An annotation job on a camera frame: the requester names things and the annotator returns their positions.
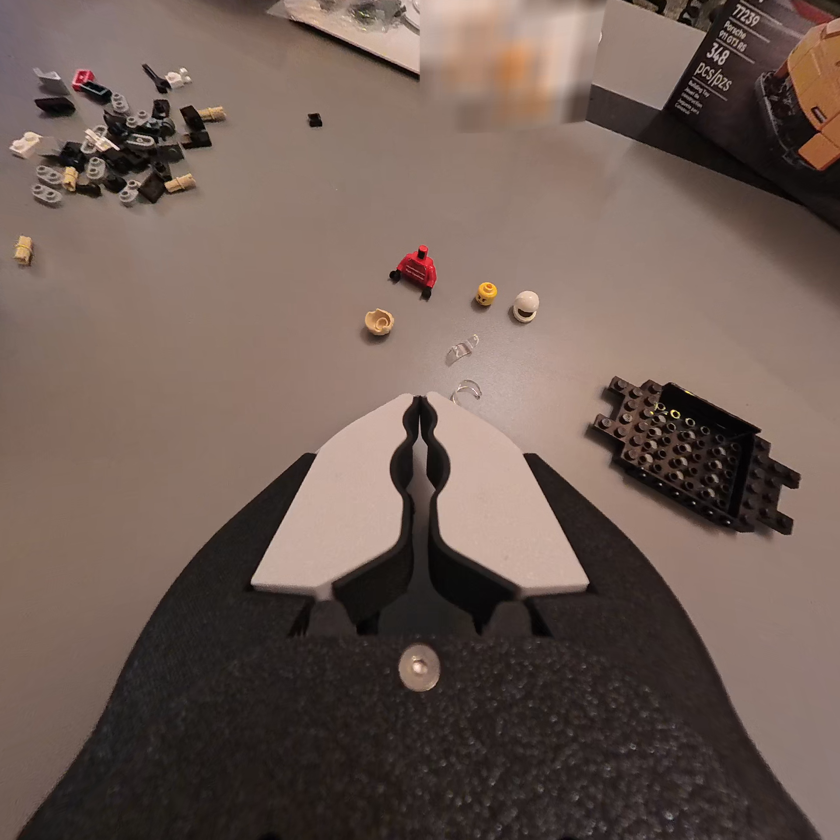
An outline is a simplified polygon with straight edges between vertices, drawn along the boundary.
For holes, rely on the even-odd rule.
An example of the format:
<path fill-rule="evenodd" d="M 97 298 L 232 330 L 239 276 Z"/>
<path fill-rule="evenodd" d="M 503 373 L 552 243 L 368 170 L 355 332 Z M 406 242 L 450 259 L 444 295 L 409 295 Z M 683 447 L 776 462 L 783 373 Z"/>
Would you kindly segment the clear bag of small parts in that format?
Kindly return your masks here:
<path fill-rule="evenodd" d="M 385 33 L 403 26 L 415 35 L 420 27 L 417 11 L 401 1 L 284 1 L 282 9 L 290 19 L 308 25 L 357 27 Z"/>

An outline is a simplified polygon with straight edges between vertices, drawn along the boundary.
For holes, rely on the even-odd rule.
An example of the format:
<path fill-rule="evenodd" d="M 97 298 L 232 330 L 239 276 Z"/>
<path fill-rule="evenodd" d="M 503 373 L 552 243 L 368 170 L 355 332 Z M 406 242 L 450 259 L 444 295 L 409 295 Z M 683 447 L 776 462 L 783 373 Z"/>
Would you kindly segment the pile of small toy bricks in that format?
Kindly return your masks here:
<path fill-rule="evenodd" d="M 61 228 L 67 243 L 51 247 L 50 257 L 66 268 L 82 253 L 104 258 L 107 272 L 116 274 L 134 262 L 127 245 L 115 245 L 117 255 L 106 255 L 109 232 L 100 219 L 85 216 L 78 226 L 49 219 L 37 228 L 26 217 L 29 207 L 45 213 L 60 212 L 77 196 L 100 201 L 105 207 L 127 207 L 133 217 L 152 217 L 158 227 L 143 240 L 155 270 L 170 264 L 164 241 L 193 273 L 201 274 L 223 257 L 237 270 L 250 269 L 253 248 L 266 247 L 266 264 L 279 262 L 278 239 L 259 231 L 247 219 L 258 210 L 256 194 L 266 193 L 260 224 L 269 225 L 269 200 L 277 198 L 280 166 L 291 166 L 291 153 L 280 149 L 281 132 L 268 125 L 278 107 L 259 101 L 259 120 L 223 129 L 216 143 L 213 133 L 228 118 L 222 107 L 195 107 L 178 92 L 189 82 L 186 69 L 158 78 L 147 65 L 143 70 L 158 84 L 158 94 L 147 109 L 132 108 L 120 91 L 112 91 L 94 74 L 78 70 L 72 86 L 56 73 L 36 72 L 39 95 L 27 112 L 31 130 L 22 131 L 17 119 L 23 99 L 2 87 L 2 131 L 16 130 L 2 165 L 21 161 L 27 181 L 2 182 L 2 248 L 14 257 L 2 259 L 2 271 L 31 270 L 39 247 L 47 246 L 50 230 Z"/>

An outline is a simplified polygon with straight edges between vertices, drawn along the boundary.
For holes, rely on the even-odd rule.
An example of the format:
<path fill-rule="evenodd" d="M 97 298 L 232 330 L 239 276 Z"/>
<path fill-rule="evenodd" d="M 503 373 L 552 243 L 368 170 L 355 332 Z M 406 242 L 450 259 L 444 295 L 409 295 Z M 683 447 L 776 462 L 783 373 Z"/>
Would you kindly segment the white and wood book stand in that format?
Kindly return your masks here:
<path fill-rule="evenodd" d="M 342 28 L 334 24 L 311 25 L 299 23 L 290 19 L 282 9 L 281 2 L 272 4 L 267 14 L 276 18 L 285 18 L 293 23 L 305 25 L 317 30 L 323 35 L 337 39 L 347 46 L 357 48 L 374 58 L 384 60 L 394 67 L 406 70 L 415 76 L 419 74 L 420 36 L 415 35 L 403 26 L 398 26 L 388 32 L 363 31 L 357 27 Z M 419 1 L 402 1 L 409 8 L 417 11 L 419 24 L 421 23 L 421 3 Z"/>

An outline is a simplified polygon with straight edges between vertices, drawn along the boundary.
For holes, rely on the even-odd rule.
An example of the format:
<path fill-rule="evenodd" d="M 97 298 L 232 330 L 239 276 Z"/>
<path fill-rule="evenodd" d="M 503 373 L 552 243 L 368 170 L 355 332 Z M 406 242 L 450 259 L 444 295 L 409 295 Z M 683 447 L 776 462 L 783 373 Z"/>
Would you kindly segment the black toy car box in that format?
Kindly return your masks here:
<path fill-rule="evenodd" d="M 730 1 L 664 110 L 839 228 L 839 17 Z"/>

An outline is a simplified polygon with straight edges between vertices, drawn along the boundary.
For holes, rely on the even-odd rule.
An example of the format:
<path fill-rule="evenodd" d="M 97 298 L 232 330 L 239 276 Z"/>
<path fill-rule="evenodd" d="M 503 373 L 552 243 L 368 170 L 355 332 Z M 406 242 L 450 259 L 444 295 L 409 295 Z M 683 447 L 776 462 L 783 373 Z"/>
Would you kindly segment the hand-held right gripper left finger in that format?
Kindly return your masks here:
<path fill-rule="evenodd" d="M 371 624 L 413 577 L 413 448 L 421 400 L 401 394 L 333 435 L 308 471 L 250 584 L 337 602 Z"/>

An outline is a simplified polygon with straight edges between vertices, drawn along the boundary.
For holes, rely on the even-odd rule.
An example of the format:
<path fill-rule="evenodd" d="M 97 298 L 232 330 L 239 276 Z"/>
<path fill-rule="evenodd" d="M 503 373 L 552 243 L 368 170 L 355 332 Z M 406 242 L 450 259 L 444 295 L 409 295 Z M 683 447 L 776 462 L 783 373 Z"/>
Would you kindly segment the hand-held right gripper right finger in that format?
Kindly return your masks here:
<path fill-rule="evenodd" d="M 422 398 L 435 591 L 480 633 L 499 604 L 578 595 L 590 579 L 525 454 L 507 435 L 436 392 Z"/>

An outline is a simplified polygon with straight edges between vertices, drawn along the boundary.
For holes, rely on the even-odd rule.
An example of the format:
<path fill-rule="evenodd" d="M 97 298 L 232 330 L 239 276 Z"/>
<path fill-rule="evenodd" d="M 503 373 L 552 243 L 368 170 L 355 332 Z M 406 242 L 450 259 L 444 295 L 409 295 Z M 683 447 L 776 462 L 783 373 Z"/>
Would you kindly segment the red toy figure torso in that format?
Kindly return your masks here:
<path fill-rule="evenodd" d="M 421 299 L 428 301 L 437 283 L 437 270 L 427 246 L 420 245 L 414 252 L 406 254 L 388 277 L 391 282 L 411 281 L 421 289 Z"/>

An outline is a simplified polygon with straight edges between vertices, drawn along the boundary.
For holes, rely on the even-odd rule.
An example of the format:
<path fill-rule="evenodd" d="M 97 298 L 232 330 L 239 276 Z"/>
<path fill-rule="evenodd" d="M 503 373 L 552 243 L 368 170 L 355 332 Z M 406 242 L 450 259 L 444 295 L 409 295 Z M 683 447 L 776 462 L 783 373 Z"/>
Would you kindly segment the black studded toy plate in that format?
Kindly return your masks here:
<path fill-rule="evenodd" d="M 614 408 L 591 429 L 610 441 L 614 466 L 723 529 L 792 534 L 779 503 L 802 477 L 772 456 L 758 427 L 673 382 L 615 376 L 606 391 Z"/>

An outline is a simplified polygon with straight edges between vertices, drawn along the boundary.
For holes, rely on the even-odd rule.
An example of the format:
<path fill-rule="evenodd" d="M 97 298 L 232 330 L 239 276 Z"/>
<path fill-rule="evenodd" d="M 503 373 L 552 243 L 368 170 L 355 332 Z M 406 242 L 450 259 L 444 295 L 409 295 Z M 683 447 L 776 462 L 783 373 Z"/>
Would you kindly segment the grey desk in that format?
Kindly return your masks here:
<path fill-rule="evenodd" d="M 838 838 L 838 232 L 802 206 L 591 123 L 460 133 L 412 78 L 261 2 L 2 2 L 2 87 L 93 70 L 148 108 L 141 69 L 223 129 L 278 107 L 279 191 L 247 219 L 279 262 L 193 273 L 152 217 L 77 196 L 116 274 L 50 230 L 2 271 L 2 838 L 16 838 L 98 722 L 144 625 L 193 556 L 289 467 L 404 392 L 474 410 L 540 455 L 681 600 L 749 735 Z M 391 282 L 426 245 L 428 301 Z M 497 286 L 488 308 L 480 283 Z M 539 295 L 530 323 L 511 314 Z M 395 318 L 390 334 L 366 312 Z M 474 353 L 447 366 L 455 343 Z M 676 382 L 762 428 L 801 473 L 789 537 L 706 527 L 611 466 L 589 428 L 613 376 Z"/>

